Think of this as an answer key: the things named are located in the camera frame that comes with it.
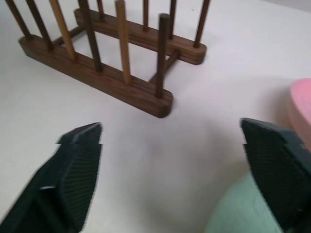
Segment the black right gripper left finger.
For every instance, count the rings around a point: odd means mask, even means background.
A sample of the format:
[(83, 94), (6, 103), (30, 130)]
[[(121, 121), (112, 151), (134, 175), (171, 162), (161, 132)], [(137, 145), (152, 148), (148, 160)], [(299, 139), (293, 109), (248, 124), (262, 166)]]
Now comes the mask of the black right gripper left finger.
[(79, 233), (92, 202), (102, 145), (99, 122), (62, 135), (0, 224), (2, 233)]

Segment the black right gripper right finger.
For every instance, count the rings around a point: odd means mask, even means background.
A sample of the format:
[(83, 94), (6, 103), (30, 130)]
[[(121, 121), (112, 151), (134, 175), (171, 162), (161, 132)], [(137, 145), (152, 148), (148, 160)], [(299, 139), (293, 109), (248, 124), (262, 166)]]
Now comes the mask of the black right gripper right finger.
[(263, 198), (285, 233), (311, 231), (311, 153), (299, 136), (273, 123), (241, 119), (247, 160)]

